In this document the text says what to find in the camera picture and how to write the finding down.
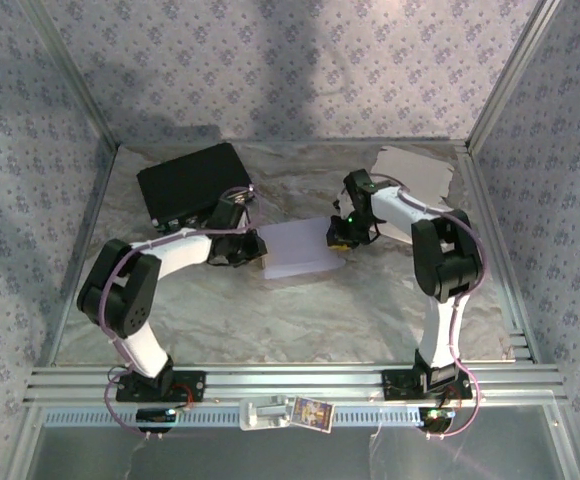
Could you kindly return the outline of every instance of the floral wallpaper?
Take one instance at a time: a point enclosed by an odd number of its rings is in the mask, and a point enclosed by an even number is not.
[[[120,143],[466,138],[536,0],[44,0]]]
[[[580,0],[564,0],[478,160],[545,361],[580,420]]]
[[[0,1],[0,477],[106,158],[18,4]]]

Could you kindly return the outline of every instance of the white paper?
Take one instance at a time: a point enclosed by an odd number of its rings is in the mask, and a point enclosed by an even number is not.
[[[448,162],[396,147],[383,147],[370,173],[382,173],[401,180],[410,194],[430,206],[445,206],[454,168]],[[412,243],[410,232],[392,225],[380,225],[382,235]]]

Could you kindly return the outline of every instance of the small card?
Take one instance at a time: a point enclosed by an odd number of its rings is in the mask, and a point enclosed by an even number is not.
[[[330,433],[334,420],[334,405],[297,397],[292,408],[290,423],[323,433]]]

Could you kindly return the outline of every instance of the enclosure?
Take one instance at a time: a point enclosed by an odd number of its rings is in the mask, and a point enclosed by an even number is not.
[[[445,185],[434,198],[469,215],[490,260],[459,339],[484,394],[461,437],[425,440],[394,419],[430,404],[384,398],[382,372],[411,365],[424,330],[407,235],[320,273],[164,278],[150,324],[175,370],[206,373],[204,402],[178,420],[190,438],[117,428],[103,390],[120,358],[77,294],[108,240],[160,236],[137,173],[220,142],[265,225],[334,215],[346,175],[386,151],[419,192]],[[239,431],[238,401],[260,395],[332,402],[332,433]],[[580,478],[580,1],[0,1],[0,478],[182,464]]]

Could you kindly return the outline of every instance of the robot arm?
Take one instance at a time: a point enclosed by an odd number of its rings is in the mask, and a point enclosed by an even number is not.
[[[459,357],[459,330],[469,297],[465,292],[482,271],[473,239],[446,215],[408,195],[404,186],[376,183],[365,170],[350,173],[344,185],[335,202],[339,215],[331,217],[328,244],[347,248],[367,245],[376,239],[370,238],[370,228],[381,223],[411,232],[415,277],[428,296],[415,368],[426,375],[424,390],[456,378],[454,358]],[[463,211],[444,213],[470,225]]]
[[[113,332],[112,343],[132,365],[132,375],[137,380],[160,392],[167,391],[172,383],[172,359],[148,323],[159,280],[190,265],[207,262],[236,267],[266,253],[256,230],[222,234],[243,223],[244,211],[242,204],[222,200],[207,223],[208,234],[183,229],[160,238],[149,245],[147,253],[137,252],[129,257],[119,271],[105,299],[105,318]],[[114,269],[130,251],[142,245],[146,244],[129,245],[116,239],[104,245],[77,298],[77,307],[93,323],[99,325],[104,287]]]

